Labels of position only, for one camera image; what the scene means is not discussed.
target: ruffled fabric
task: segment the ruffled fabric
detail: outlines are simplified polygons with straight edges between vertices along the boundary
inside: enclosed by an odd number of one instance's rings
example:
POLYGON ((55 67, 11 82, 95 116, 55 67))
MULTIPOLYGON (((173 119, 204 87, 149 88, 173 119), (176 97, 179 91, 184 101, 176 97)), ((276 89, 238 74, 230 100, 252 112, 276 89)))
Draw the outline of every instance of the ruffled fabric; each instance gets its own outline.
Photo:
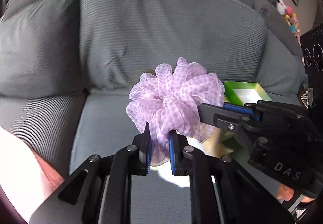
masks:
POLYGON ((146 122, 152 139, 151 165, 159 166, 169 160, 171 130, 203 142, 214 127, 200 122, 197 106, 207 103, 223 106, 224 86, 214 73, 207 74, 198 63, 187 63, 183 57, 177 61, 172 74, 169 64, 156 68, 156 76, 143 73, 129 99, 133 100, 126 112, 143 133, 146 122))

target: screw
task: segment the screw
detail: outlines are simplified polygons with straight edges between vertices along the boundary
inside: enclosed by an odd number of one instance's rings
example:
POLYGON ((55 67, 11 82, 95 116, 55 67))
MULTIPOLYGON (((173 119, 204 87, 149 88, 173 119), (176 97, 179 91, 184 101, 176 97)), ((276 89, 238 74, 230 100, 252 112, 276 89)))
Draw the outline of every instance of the screw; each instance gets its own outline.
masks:
POLYGON ((135 145, 129 145, 129 146, 127 146, 127 150, 129 152, 134 152, 137 150, 137 147, 135 145))
POLYGON ((194 147, 192 147, 192 146, 185 146, 185 147, 184 147, 184 151, 185 151, 185 152, 190 153, 190 152, 193 152, 193 150, 194 150, 194 147))
POLYGON ((268 143, 268 139, 264 136, 261 136, 258 138, 258 141, 261 143, 261 144, 267 144, 268 143))
POLYGON ((231 162, 231 161, 232 161, 232 158, 231 158, 229 155, 224 155, 224 156, 222 156, 221 158, 222 158, 222 161, 223 161, 223 162, 226 162, 226 163, 228 163, 228 162, 231 162))
POLYGON ((249 121, 249 120, 250 120, 250 118, 249 118, 249 117, 247 117, 247 116, 242 116, 242 117, 241 117, 241 119, 242 119, 243 121, 249 121))
POLYGON ((92 156, 90 156, 89 160, 90 160, 90 162, 96 162, 99 160, 99 158, 100 157, 98 155, 92 155, 92 156))

